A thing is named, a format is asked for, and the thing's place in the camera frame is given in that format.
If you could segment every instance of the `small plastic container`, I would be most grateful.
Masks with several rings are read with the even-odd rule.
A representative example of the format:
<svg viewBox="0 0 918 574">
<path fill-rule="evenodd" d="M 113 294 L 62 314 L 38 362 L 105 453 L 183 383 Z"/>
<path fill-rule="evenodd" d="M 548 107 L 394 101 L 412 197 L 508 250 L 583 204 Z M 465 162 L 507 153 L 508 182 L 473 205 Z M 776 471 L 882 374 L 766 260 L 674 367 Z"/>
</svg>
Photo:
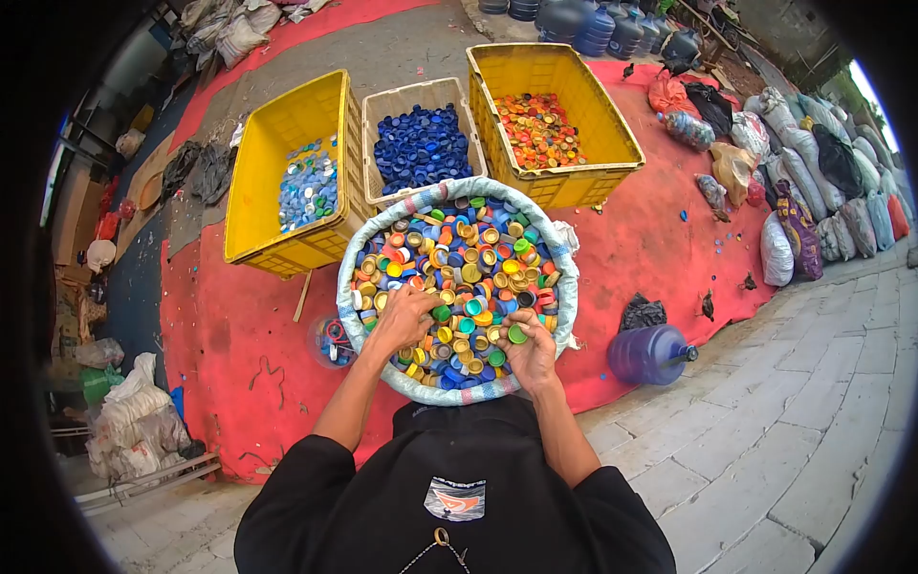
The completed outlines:
<svg viewBox="0 0 918 574">
<path fill-rule="evenodd" d="M 337 315 L 319 317 L 309 325 L 309 354 L 325 368 L 342 368 L 353 363 L 357 353 Z"/>
<path fill-rule="evenodd" d="M 606 353 L 615 377 L 633 385 L 669 385 L 682 375 L 688 361 L 697 359 L 698 349 L 686 344 L 672 325 L 620 332 Z"/>
</svg>

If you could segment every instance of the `water gallon jug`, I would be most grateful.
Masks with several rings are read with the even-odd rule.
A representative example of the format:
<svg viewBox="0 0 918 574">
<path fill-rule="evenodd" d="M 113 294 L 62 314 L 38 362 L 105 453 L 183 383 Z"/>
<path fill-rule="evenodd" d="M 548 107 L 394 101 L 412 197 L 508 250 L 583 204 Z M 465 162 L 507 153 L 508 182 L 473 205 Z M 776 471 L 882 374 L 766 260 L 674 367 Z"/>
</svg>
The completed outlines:
<svg viewBox="0 0 918 574">
<path fill-rule="evenodd" d="M 662 53 L 667 60 L 694 60 L 698 55 L 698 39 L 694 28 L 673 32 L 673 37 L 666 43 Z"/>
<path fill-rule="evenodd" d="M 580 0 L 562 0 L 540 10 L 542 31 L 540 42 L 570 44 L 583 26 L 586 15 Z"/>
<path fill-rule="evenodd" d="M 510 0 L 507 14 L 520 22 L 532 22 L 539 14 L 539 0 Z"/>
<path fill-rule="evenodd" d="M 637 21 L 637 10 L 632 10 L 628 17 L 615 19 L 615 31 L 609 40 L 606 52 L 619 60 L 628 60 L 637 50 L 637 45 L 644 37 L 644 27 Z"/>
<path fill-rule="evenodd" d="M 478 0 L 478 9 L 484 14 L 503 14 L 508 5 L 509 0 Z"/>
<path fill-rule="evenodd" d="M 669 25 L 669 20 L 666 19 L 666 14 L 663 14 L 661 17 L 655 19 L 654 24 L 656 24 L 656 29 L 660 30 L 660 33 L 656 35 L 656 38 L 654 39 L 654 46 L 650 49 L 650 53 L 658 54 L 663 49 L 663 44 L 666 43 L 666 39 L 669 38 L 669 35 L 676 30 Z"/>
<path fill-rule="evenodd" d="M 698 349 L 672 325 L 620 332 L 606 353 L 612 374 L 632 385 L 669 385 L 696 359 Z"/>
<path fill-rule="evenodd" d="M 654 42 L 656 37 L 660 35 L 659 28 L 656 27 L 654 23 L 654 15 L 648 14 L 644 16 L 644 19 L 640 21 L 641 27 L 644 28 L 644 36 L 641 38 L 641 41 L 637 45 L 637 50 L 634 51 L 634 55 L 637 57 L 643 57 L 650 53 L 650 49 L 654 47 Z"/>
<path fill-rule="evenodd" d="M 587 56 L 601 56 L 609 45 L 614 31 L 615 20 L 601 6 L 593 13 L 589 26 L 574 38 L 574 50 Z"/>
<path fill-rule="evenodd" d="M 606 14 L 615 19 L 628 16 L 628 11 L 621 6 L 621 0 L 612 0 L 606 5 Z"/>
</svg>

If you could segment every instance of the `red plastic bag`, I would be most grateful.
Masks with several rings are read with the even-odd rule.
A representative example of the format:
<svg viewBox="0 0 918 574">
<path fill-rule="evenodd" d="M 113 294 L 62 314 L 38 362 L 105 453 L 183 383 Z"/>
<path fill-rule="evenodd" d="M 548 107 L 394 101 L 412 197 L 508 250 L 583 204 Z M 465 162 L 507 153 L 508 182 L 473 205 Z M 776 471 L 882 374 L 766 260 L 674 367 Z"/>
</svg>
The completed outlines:
<svg viewBox="0 0 918 574">
<path fill-rule="evenodd" d="M 890 220 L 892 221 L 892 237 L 898 241 L 909 234 L 909 221 L 905 218 L 902 203 L 894 194 L 890 194 L 886 209 L 890 212 Z"/>
<path fill-rule="evenodd" d="M 754 208 L 762 205 L 765 201 L 765 188 L 754 178 L 749 179 L 749 194 L 746 196 L 746 202 Z"/>
<path fill-rule="evenodd" d="M 650 101 L 650 107 L 656 112 L 684 111 L 691 114 L 697 119 L 701 119 L 701 113 L 686 95 L 685 86 L 672 78 L 661 78 L 651 82 L 647 88 L 647 99 Z"/>
<path fill-rule="evenodd" d="M 98 223 L 96 223 L 95 238 L 108 239 L 111 241 L 118 231 L 119 221 L 121 221 L 121 219 L 118 217 L 118 214 L 114 211 L 109 211 Z"/>
</svg>

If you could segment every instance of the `black plastic bag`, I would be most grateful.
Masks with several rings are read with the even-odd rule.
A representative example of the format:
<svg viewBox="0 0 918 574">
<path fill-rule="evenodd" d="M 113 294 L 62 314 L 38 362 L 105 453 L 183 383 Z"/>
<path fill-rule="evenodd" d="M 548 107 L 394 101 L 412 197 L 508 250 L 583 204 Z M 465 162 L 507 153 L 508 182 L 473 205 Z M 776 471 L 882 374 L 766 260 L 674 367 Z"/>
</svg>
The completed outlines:
<svg viewBox="0 0 918 574">
<path fill-rule="evenodd" d="M 819 171 L 845 194 L 845 200 L 867 194 L 864 176 L 857 166 L 851 146 L 839 140 L 823 124 L 814 124 L 812 135 L 819 144 Z"/>
<path fill-rule="evenodd" d="M 663 309 L 663 303 L 660 301 L 651 303 L 645 296 L 635 293 L 631 303 L 628 303 L 621 314 L 619 332 L 664 324 L 666 324 L 666 310 Z"/>
<path fill-rule="evenodd" d="M 230 189 L 236 150 L 219 143 L 209 143 L 201 150 L 194 169 L 188 174 L 185 191 L 200 197 L 205 205 L 217 203 Z"/>
<path fill-rule="evenodd" d="M 701 117 L 714 128 L 715 136 L 725 136 L 733 128 L 733 107 L 712 85 L 701 82 L 686 84 L 688 99 L 701 113 Z"/>
<path fill-rule="evenodd" d="M 200 154 L 201 146 L 198 143 L 186 141 L 182 144 L 175 157 L 162 170 L 161 202 L 165 203 L 166 199 L 174 196 L 175 192 L 182 187 L 188 177 L 188 173 L 191 172 L 191 168 L 195 166 L 197 156 Z"/>
</svg>

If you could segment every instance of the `red carpet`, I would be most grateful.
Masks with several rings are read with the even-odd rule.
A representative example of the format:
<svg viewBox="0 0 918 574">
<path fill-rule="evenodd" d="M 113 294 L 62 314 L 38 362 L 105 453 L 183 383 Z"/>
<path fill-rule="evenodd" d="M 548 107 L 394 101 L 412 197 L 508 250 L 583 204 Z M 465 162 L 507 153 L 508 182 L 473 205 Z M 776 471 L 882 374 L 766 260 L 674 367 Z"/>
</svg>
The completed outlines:
<svg viewBox="0 0 918 574">
<path fill-rule="evenodd" d="M 657 68 L 636 66 L 623 83 L 622 63 L 590 65 L 632 127 L 647 165 L 613 192 L 602 215 L 589 208 L 579 214 L 572 208 L 551 213 L 577 225 L 582 246 L 575 259 L 581 280 L 574 333 L 586 347 L 565 351 L 558 361 L 575 412 L 612 402 L 631 388 L 611 375 L 605 353 L 635 291 L 661 299 L 669 322 L 695 344 L 707 342 L 728 321 L 752 317 L 775 291 L 761 280 L 758 242 L 766 213 L 745 205 L 731 213 L 733 223 L 711 219 L 693 176 L 711 172 L 711 155 L 672 140 L 655 120 L 641 84 Z M 688 222 L 679 218 L 683 209 Z M 255 469 L 270 466 L 309 432 L 346 374 L 346 369 L 318 368 L 307 350 L 310 323 L 335 312 L 337 268 L 330 265 L 313 274 L 303 318 L 293 323 L 302 277 L 282 282 L 250 267 L 223 263 L 222 232 L 222 223 L 207 227 L 200 244 L 185 247 L 171 262 L 163 256 L 166 370 L 172 387 L 185 385 L 185 417 L 192 436 L 205 440 L 210 449 L 219 446 L 229 479 L 262 483 L 266 475 Z M 727 240 L 727 233 L 733 239 Z M 735 239 L 738 233 L 743 234 L 741 242 Z M 715 239 L 725 243 L 721 254 L 716 253 Z M 756 291 L 736 285 L 747 270 L 759 285 Z M 695 316 L 699 293 L 708 287 L 714 289 L 714 323 Z M 391 437 L 392 413 L 405 402 L 380 383 L 358 462 Z"/>
<path fill-rule="evenodd" d="M 365 24 L 390 14 L 396 14 L 396 12 L 439 3 L 439 0 L 387 0 L 386 2 L 341 0 L 340 6 L 325 6 L 299 24 L 289 22 L 284 26 L 275 26 L 268 32 L 268 36 L 271 37 L 271 43 L 268 44 L 271 47 L 269 51 L 262 54 L 264 47 L 256 48 L 248 58 L 237 64 L 232 70 L 227 72 L 226 69 L 223 69 L 218 72 L 207 88 L 199 89 L 191 98 L 185 114 L 179 121 L 178 127 L 175 128 L 172 147 L 169 148 L 169 151 L 171 152 L 195 135 L 214 94 L 240 79 L 249 70 L 270 62 L 282 51 L 354 24 Z"/>
</svg>

